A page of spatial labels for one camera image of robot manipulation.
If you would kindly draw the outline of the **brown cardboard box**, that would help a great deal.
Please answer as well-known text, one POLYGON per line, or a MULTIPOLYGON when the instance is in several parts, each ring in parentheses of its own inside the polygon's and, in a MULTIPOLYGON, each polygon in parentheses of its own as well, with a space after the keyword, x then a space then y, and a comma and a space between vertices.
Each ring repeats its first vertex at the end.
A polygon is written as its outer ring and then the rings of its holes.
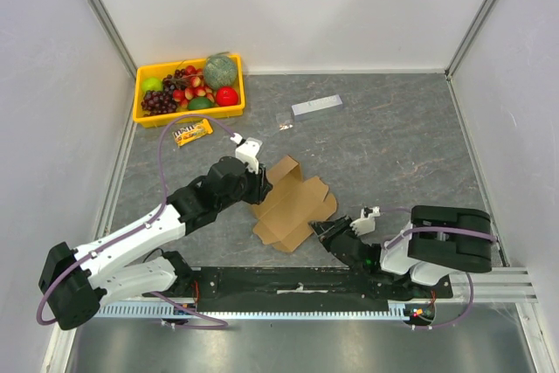
POLYGON ((262 204, 253 205, 252 232, 263 245, 294 252, 312 233, 310 223, 324 222, 337 211, 337 200, 318 176, 306 179, 300 163, 284 156, 267 171, 273 189, 262 204))

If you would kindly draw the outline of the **small clear plastic bag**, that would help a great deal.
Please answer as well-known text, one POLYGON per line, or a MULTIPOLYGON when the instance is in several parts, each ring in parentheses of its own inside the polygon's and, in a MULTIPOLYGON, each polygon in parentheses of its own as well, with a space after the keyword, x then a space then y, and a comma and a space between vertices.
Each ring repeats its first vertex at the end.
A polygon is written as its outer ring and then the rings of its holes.
POLYGON ((276 114, 276 122, 279 131, 288 130, 293 127, 293 117, 290 112, 276 114))

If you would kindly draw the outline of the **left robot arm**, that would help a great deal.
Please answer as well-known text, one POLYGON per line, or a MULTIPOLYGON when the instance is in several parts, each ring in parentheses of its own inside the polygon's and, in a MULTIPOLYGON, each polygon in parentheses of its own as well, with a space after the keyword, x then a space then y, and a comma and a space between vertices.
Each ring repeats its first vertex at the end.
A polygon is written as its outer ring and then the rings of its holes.
POLYGON ((266 167, 225 156, 207 174, 163 199, 148 215, 96 241, 76 248, 61 242, 47 253, 38 287, 43 294, 37 321, 63 330, 77 328, 109 303, 138 294, 168 292, 182 297, 191 288, 189 267, 177 252, 155 263, 135 260, 160 245, 216 221, 234 204, 261 204, 273 186, 266 167))

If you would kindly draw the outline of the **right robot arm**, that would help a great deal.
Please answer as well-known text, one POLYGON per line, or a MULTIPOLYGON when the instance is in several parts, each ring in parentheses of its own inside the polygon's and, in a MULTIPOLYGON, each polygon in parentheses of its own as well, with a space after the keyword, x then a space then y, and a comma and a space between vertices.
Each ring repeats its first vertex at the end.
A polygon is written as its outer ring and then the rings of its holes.
POLYGON ((491 248, 497 238, 488 213, 431 205, 391 211, 406 213, 409 221, 394 238, 381 243, 362 240, 376 229, 376 220, 390 212, 379 206, 362 208, 356 219, 344 216, 312 221, 309 226, 325 250, 353 273, 377 286, 402 289, 413 298, 451 273, 492 270, 491 248))

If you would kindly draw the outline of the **yellow plastic bin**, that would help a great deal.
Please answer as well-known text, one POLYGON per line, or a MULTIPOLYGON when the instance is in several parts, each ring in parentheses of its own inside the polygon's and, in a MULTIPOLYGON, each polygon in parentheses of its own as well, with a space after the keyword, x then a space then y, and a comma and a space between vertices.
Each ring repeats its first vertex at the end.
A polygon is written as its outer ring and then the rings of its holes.
POLYGON ((182 62, 169 62, 169 63, 162 63, 150 66, 141 66, 138 68, 136 74, 136 82, 135 82, 135 101, 134 101, 134 111, 133 111, 133 120, 145 128, 151 127, 162 127, 169 124, 174 119, 182 116, 186 121, 194 121, 195 114, 201 114, 202 117, 209 119, 212 118, 230 118, 235 116, 240 116, 244 112, 245 108, 245 92, 244 92, 244 81, 243 81, 243 73, 242 73, 242 63, 241 57, 237 54, 226 54, 226 53, 218 53, 218 54, 225 54, 229 56, 231 59, 235 61, 238 66, 238 77, 236 81, 230 86, 234 88, 239 95, 239 103, 236 106, 232 107, 220 107, 216 103, 216 91, 214 91, 214 98, 215 98, 215 106, 210 109, 198 110, 198 111, 189 111, 187 108, 181 108, 177 104, 177 110, 173 114, 161 114, 161 115, 154 115, 154 116, 147 116, 141 110, 141 100, 143 99, 144 94, 141 92, 140 84, 144 79, 150 77, 156 77, 158 79, 163 80, 167 75, 173 74, 175 69, 177 68, 184 68, 186 66, 195 66, 196 68, 204 69, 204 65, 206 59, 188 59, 182 62))

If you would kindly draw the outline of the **yellow candy packet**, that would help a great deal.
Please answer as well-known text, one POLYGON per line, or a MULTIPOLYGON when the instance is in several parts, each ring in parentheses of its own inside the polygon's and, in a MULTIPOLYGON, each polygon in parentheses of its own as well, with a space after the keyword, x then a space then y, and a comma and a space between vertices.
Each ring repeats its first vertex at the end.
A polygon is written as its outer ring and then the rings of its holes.
POLYGON ((206 135, 211 135, 212 133, 213 128, 209 121, 207 119, 202 119, 189 126, 179 128, 172 135, 176 145, 181 148, 188 143, 196 141, 206 135))

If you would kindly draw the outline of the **red apple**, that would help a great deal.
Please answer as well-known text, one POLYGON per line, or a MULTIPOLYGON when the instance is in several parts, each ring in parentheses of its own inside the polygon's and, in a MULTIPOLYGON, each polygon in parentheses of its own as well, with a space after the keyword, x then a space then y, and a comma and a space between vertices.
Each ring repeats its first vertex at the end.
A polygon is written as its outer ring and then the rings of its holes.
POLYGON ((238 92, 230 86, 220 87, 216 91, 215 98, 220 107, 232 107, 239 103, 238 92))

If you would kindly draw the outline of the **grey slim carton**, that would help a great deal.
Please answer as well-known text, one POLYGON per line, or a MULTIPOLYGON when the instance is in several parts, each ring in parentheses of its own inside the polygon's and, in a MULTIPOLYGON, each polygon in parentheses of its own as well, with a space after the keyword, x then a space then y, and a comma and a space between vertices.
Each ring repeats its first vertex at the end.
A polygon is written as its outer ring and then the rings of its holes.
POLYGON ((342 99, 338 94, 336 94, 294 104, 291 106, 291 111, 294 118, 300 119, 311 114, 331 109, 339 109, 341 107, 343 107, 342 99))

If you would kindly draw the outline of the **green avocado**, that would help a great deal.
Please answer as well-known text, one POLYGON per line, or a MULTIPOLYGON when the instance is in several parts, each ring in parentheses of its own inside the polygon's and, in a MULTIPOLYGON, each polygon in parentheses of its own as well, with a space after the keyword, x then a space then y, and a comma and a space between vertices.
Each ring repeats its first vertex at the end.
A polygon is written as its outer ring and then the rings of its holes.
POLYGON ((214 103, 207 97, 196 97, 189 101, 187 109, 189 111, 198 111, 210 109, 214 107, 214 103))

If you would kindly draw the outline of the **red cherry cluster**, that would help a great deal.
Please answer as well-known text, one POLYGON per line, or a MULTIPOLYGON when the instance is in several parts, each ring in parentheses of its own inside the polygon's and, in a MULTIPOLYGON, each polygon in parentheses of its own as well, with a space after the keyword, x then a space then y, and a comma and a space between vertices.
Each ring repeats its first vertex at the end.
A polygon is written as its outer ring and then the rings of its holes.
POLYGON ((196 97, 207 97, 215 106, 214 91, 204 83, 203 70, 195 66, 175 69, 173 74, 163 80, 165 91, 171 91, 175 101, 181 108, 186 108, 190 100, 196 97))

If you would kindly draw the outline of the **green netted melon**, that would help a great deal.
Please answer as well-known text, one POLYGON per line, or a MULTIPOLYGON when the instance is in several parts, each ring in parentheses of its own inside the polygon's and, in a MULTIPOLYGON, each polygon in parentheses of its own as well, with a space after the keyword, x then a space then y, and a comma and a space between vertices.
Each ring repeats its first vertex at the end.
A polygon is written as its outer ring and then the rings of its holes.
POLYGON ((238 77, 238 66, 225 54, 214 54, 206 59, 203 76, 205 83, 213 90, 231 86, 238 77))

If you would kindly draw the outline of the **dark purple grape bunch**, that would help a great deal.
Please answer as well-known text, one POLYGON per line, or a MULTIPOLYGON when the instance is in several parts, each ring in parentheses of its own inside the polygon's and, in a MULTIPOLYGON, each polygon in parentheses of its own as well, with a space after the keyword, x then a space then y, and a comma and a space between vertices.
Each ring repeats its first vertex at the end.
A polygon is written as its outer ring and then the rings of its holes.
POLYGON ((177 102, 171 91, 148 90, 141 100, 141 110, 147 116, 173 114, 177 102))

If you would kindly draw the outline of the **green apple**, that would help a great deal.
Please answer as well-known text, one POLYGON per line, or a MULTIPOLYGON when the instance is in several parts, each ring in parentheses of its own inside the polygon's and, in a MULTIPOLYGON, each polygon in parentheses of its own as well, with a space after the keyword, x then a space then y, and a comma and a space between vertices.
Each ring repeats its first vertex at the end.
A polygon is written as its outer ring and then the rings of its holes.
POLYGON ((161 79, 150 77, 141 82, 140 89, 143 94, 162 92, 163 83, 161 79))

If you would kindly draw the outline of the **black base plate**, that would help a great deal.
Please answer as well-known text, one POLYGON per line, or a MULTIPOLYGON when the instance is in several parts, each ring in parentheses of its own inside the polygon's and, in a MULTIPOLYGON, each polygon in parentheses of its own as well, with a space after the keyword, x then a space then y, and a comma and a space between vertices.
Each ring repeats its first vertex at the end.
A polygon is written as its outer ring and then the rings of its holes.
POLYGON ((358 273, 340 267, 233 267, 205 266, 180 277, 162 294, 193 298, 197 302, 248 296, 250 300, 293 292, 365 296, 373 300, 410 301, 450 299, 453 291, 445 276, 434 286, 419 285, 408 274, 358 273))

